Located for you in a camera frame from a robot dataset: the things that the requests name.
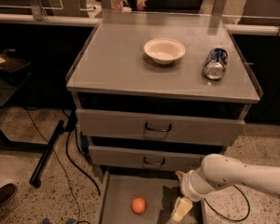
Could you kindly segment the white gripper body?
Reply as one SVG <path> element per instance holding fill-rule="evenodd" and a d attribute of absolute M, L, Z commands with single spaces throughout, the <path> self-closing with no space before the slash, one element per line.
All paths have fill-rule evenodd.
<path fill-rule="evenodd" d="M 181 193 L 191 200 L 198 202 L 210 192 L 210 185 L 207 183 L 200 168 L 185 173 L 180 183 Z"/>

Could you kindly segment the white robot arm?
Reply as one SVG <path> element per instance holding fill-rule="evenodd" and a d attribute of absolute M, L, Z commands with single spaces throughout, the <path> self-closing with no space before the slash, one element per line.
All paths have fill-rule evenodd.
<path fill-rule="evenodd" d="M 186 173 L 176 171 L 182 198 L 178 197 L 170 222 L 179 224 L 193 204 L 217 190 L 243 185 L 280 199 L 280 167 L 251 165 L 235 158 L 210 154 L 201 166 Z"/>

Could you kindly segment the background person hand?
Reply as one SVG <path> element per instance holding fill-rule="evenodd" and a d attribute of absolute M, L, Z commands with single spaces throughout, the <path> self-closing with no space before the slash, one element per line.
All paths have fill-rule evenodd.
<path fill-rule="evenodd" d="M 146 1 L 147 0 L 136 0 L 137 9 L 140 10 L 140 11 L 145 10 L 146 7 L 147 7 Z"/>

